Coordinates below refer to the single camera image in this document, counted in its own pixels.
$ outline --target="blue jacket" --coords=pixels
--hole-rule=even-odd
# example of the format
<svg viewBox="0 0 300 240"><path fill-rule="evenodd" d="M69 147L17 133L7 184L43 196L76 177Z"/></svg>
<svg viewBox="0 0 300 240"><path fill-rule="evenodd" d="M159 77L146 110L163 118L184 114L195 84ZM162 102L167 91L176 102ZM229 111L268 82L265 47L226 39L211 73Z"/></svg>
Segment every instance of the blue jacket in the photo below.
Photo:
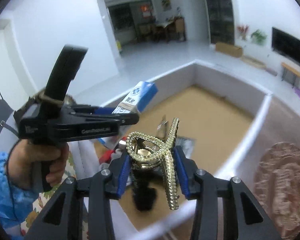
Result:
<svg viewBox="0 0 300 240"><path fill-rule="evenodd" d="M0 153L0 223L3 228L11 228L25 221L28 214L33 210L32 203L39 197L38 193L22 190L11 184L15 214L17 217L17 219L15 219L4 167L7 157L7 153ZM23 238L21 236L12 236L11 239L20 240Z"/></svg>

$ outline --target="blue logo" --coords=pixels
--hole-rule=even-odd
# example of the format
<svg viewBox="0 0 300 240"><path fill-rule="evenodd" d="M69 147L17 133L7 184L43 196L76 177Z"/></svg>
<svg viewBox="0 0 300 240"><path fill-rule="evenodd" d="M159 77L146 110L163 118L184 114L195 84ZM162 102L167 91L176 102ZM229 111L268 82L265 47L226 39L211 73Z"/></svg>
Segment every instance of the blue logo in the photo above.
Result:
<svg viewBox="0 0 300 240"><path fill-rule="evenodd" d="M136 87L136 88L134 88L134 89L131 91L131 94L132 94L133 96L136 96L137 94L140 93L140 91L141 91L141 87Z"/></svg>

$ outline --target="gold hair clip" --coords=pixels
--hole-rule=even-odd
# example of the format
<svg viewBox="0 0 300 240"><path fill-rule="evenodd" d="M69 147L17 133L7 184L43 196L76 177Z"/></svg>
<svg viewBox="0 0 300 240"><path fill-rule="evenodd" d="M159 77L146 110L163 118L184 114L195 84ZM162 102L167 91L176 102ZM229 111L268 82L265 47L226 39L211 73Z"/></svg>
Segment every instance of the gold hair clip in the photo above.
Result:
<svg viewBox="0 0 300 240"><path fill-rule="evenodd" d="M153 169L161 166L163 174L163 182L166 190L168 204L171 210L177 210L178 195L176 186L176 175L174 171L173 158L171 151L173 150L177 138L179 119L174 118L169 130L166 142L159 140L156 137L146 135L140 132L131 132L126 139L127 151L134 160L134 167L138 169ZM134 148L132 147L133 140L136 139ZM148 145L144 145L144 149L149 151L148 155L141 155L138 153L140 149L140 139L155 144L159 150L156 151Z"/></svg>

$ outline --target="person's arm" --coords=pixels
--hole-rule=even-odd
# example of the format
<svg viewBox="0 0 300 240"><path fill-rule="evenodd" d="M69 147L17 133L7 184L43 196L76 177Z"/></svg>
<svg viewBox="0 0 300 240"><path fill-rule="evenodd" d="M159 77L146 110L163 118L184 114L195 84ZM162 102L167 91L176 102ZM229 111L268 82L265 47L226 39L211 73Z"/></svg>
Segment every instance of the person's arm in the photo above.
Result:
<svg viewBox="0 0 300 240"><path fill-rule="evenodd" d="M0 153L0 223L3 228L22 223L33 210L32 203L38 198L38 193L31 191L32 162L55 160L46 177L54 186L62 179L68 147L66 145L60 151L53 146L31 145L27 140L21 140L12 150L8 163L11 192L6 176L7 158L7 153Z"/></svg>

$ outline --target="triangular cutout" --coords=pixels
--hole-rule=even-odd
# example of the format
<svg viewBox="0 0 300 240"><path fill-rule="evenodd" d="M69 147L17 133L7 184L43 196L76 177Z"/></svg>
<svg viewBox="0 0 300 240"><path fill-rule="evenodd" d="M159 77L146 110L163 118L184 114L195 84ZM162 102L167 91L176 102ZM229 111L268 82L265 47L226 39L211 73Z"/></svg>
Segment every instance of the triangular cutout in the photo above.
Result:
<svg viewBox="0 0 300 240"><path fill-rule="evenodd" d="M48 213L43 218L43 222L53 224L56 226L60 225L65 198L66 193L60 194L53 206L49 209Z"/></svg>
<svg viewBox="0 0 300 240"><path fill-rule="evenodd" d="M259 213L258 209L252 203L250 198L244 192L240 193L243 213L244 213L244 220L247 225L252 225L256 223L263 222L263 217Z"/></svg>

